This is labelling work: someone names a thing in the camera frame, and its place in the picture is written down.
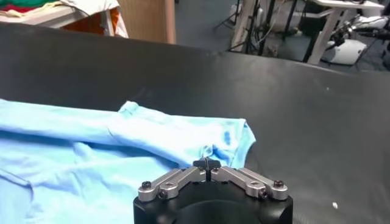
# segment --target floor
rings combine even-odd
[[[236,0],[180,0],[176,4],[177,43],[184,46],[199,47],[216,51],[226,51],[229,48],[232,31],[224,26],[213,28],[230,15],[230,8]],[[281,8],[283,13],[276,16],[274,30],[282,30],[291,1],[286,1]],[[303,2],[297,5],[297,12],[303,9]],[[297,26],[299,17],[294,18],[291,27]],[[356,36],[370,46],[374,39]],[[309,38],[299,35],[282,41],[280,36],[270,34],[266,47],[278,50],[278,57],[290,60],[301,60],[308,46]],[[384,48],[381,41],[375,41],[369,50],[353,66],[330,65],[320,62],[319,66],[344,72],[387,71],[383,66],[381,54]]]

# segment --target black tabletop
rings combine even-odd
[[[243,117],[246,166],[285,181],[296,223],[390,223],[388,75],[0,24],[0,98]]]

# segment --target white debris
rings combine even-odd
[[[338,209],[338,208],[339,208],[339,206],[337,205],[336,202],[333,202],[331,205],[332,205],[335,209]]]

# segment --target screw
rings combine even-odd
[[[158,197],[161,198],[161,199],[166,199],[168,197],[168,193],[166,190],[161,190],[159,193],[158,193]]]
[[[279,188],[279,187],[283,187],[285,184],[283,183],[283,181],[281,181],[281,180],[275,180],[274,181],[274,187],[277,187],[277,188]]]
[[[267,198],[267,190],[265,189],[265,188],[261,188],[260,189],[260,191],[259,191],[259,193],[258,193],[258,195],[260,196],[260,198],[262,198],[262,199],[265,199],[265,198]]]
[[[152,183],[150,181],[142,182],[142,189],[149,189],[152,187]]]

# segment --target tripod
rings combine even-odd
[[[222,22],[220,22],[217,26],[215,26],[213,28],[213,31],[215,31],[216,29],[218,29],[218,27],[220,26],[226,26],[228,27],[229,29],[233,29],[232,26],[226,24],[227,21],[230,21],[230,19],[234,16],[234,22],[233,22],[233,25],[235,26],[236,23],[237,23],[237,17],[238,17],[238,10],[239,10],[239,0],[237,0],[237,4],[236,4],[236,12],[231,14],[228,18],[224,19]]]
[[[248,14],[246,15],[247,19],[250,19],[250,24],[249,24],[249,28],[247,27],[247,25],[245,25],[245,28],[244,28],[244,30],[247,32],[245,40],[230,47],[229,49],[227,49],[228,51],[232,51],[236,47],[240,47],[243,45],[245,45],[245,54],[248,54],[251,49],[257,50],[256,46],[252,42],[252,34],[254,32],[255,21],[257,18],[259,8],[260,8],[259,0],[255,0],[254,5],[253,5],[253,9],[252,9],[252,15],[248,15]]]

